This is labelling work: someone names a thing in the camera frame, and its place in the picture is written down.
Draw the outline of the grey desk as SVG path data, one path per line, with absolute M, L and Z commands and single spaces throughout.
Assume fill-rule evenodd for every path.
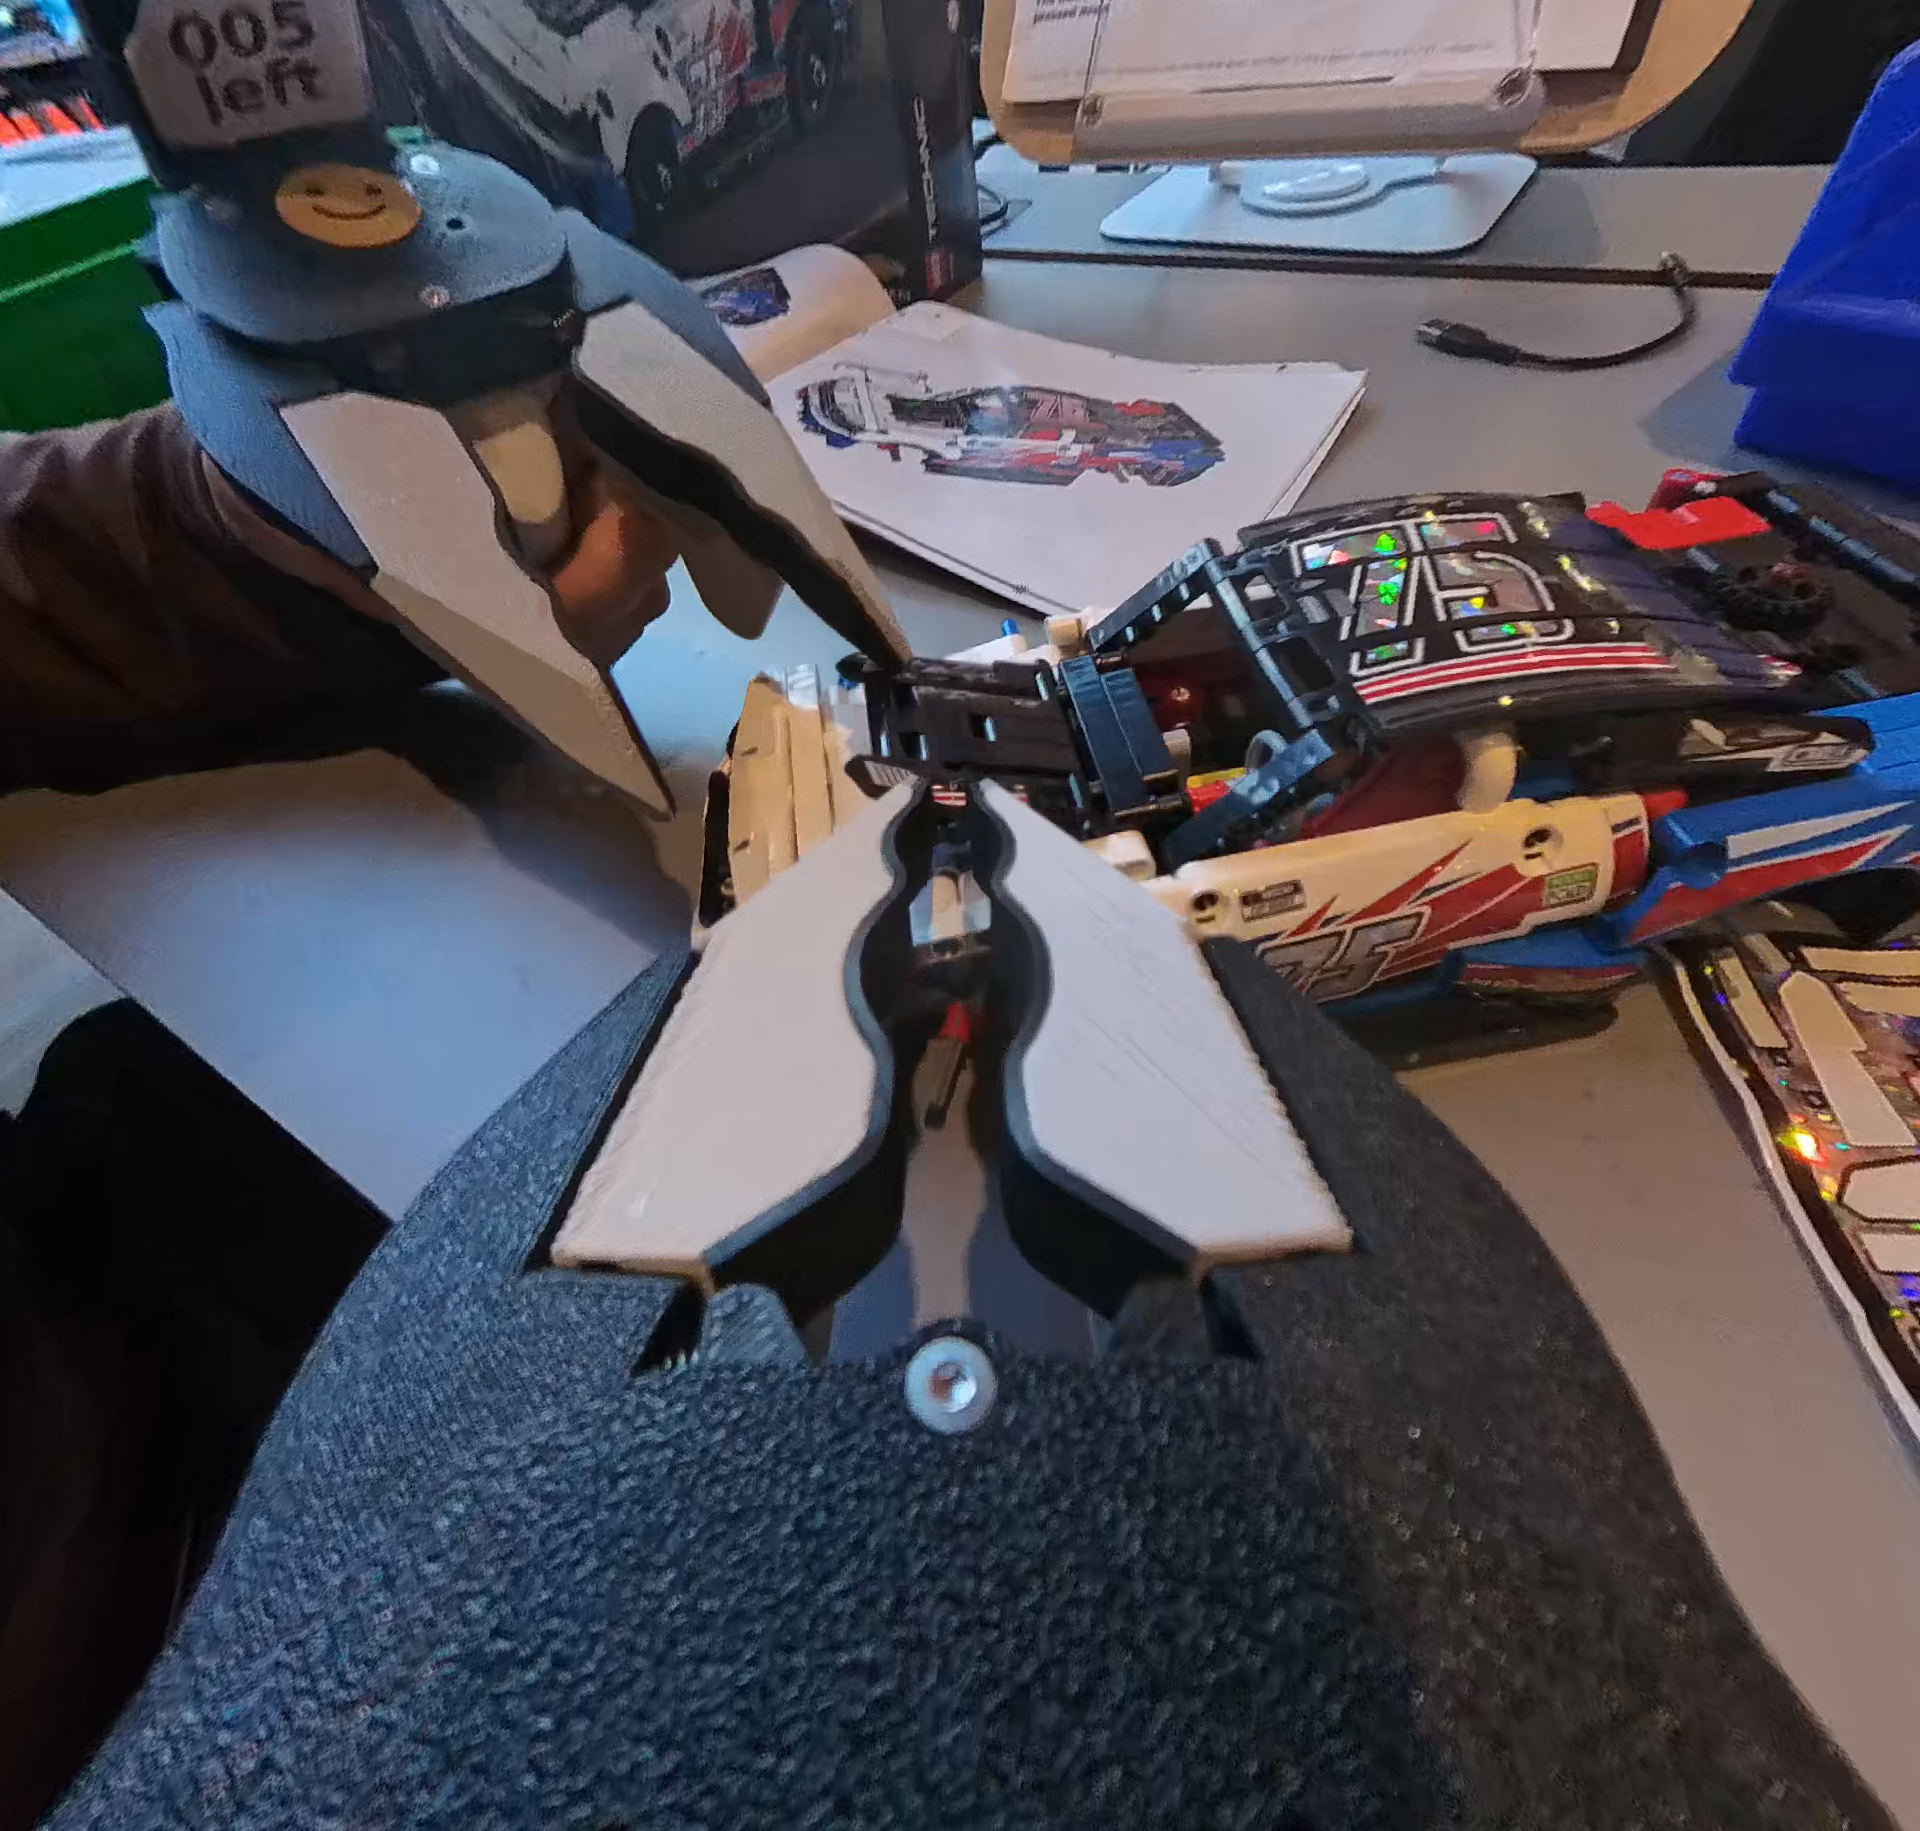
M 1004 326 L 1178 362 L 1328 360 L 1366 398 L 1311 498 L 1585 490 L 1731 466 L 1724 360 L 1758 294 L 1712 290 L 1671 356 L 1590 378 L 1474 370 L 1415 330 L 1552 346 L 1661 312 L 1581 222 L 1540 270 L 1311 274 L 994 256 Z M 845 650 L 790 600 L 763 644 L 676 588 L 622 670 L 676 782 L 649 826 L 454 692 L 393 720 L 100 794 L 5 800 L 5 889 L 391 1215 L 541 1063 L 685 939 L 709 762 L 756 670 Z M 1416 1073 L 1593 1309 L 1764 1643 L 1916 1827 L 1916 1461 L 1669 1003 L 1585 1043 Z

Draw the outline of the green storage bin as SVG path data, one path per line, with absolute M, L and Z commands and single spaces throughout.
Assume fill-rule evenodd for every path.
M 165 404 L 168 370 L 149 324 L 162 290 L 142 256 L 150 180 L 108 186 L 75 172 L 34 198 L 30 176 L 5 172 L 2 430 L 61 430 Z

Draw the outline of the person's left hand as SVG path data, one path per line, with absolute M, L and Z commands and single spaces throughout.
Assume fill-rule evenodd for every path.
M 670 606 L 675 528 L 646 490 L 590 444 L 559 438 L 562 522 L 541 578 L 565 636 L 612 668 Z

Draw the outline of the toy car set box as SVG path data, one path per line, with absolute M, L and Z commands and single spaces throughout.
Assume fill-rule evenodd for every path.
M 682 278 L 811 244 L 983 270 L 964 0 L 382 0 L 424 130 Z

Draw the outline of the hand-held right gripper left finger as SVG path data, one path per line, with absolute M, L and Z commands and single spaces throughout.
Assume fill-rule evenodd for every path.
M 586 1161 L 557 1267 L 768 1281 L 776 1235 L 876 1159 L 896 1061 L 860 957 L 909 899 L 900 836 L 925 790 L 856 806 L 709 933 Z

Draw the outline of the white toy brick panel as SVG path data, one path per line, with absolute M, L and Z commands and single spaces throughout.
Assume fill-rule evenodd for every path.
M 748 682 L 726 754 L 709 778 L 690 943 L 703 949 L 732 909 L 849 826 L 879 788 L 867 694 L 799 666 Z

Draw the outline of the person's left forearm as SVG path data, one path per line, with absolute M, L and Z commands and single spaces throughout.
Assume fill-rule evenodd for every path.
M 172 404 L 2 440 L 2 790 L 95 792 L 442 684 Z

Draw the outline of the holographic sticker sheet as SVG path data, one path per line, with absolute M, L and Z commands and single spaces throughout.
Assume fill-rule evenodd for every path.
M 1918 951 L 1714 931 L 1673 997 L 1891 1417 L 1918 1423 Z

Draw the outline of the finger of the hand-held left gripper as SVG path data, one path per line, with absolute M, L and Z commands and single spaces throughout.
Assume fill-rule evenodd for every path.
M 281 418 L 369 550 L 372 594 L 472 692 L 669 820 L 675 794 L 542 580 L 568 536 L 551 396 L 517 388 L 441 410 L 340 392 Z
M 717 324 L 641 304 L 594 312 L 575 352 L 582 430 L 676 520 L 709 612 L 758 640 L 797 596 L 884 670 L 912 644 L 867 556 Z

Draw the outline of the blue storage bin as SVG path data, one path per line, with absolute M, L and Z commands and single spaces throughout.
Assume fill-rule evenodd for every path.
M 1918 492 L 1918 48 L 1891 62 L 1728 366 L 1745 452 Z

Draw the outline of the thick instruction booklet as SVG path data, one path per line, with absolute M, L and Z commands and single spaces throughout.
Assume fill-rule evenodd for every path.
M 1169 364 L 898 308 L 805 246 L 695 284 L 834 512 L 1036 616 L 1121 602 L 1303 498 L 1366 376 Z

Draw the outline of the toy brick race car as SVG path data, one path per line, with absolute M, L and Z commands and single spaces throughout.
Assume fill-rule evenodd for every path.
M 1764 905 L 1916 941 L 1916 610 L 1915 522 L 1680 468 L 1319 508 L 1043 644 L 836 674 L 884 784 L 1011 790 L 1420 1061 L 1605 1023 Z

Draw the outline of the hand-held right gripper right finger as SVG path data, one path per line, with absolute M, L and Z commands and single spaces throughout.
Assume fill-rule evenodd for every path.
M 1349 1251 L 1353 1225 L 1189 927 L 1011 790 L 975 798 L 1020 1159 L 1196 1279 Z

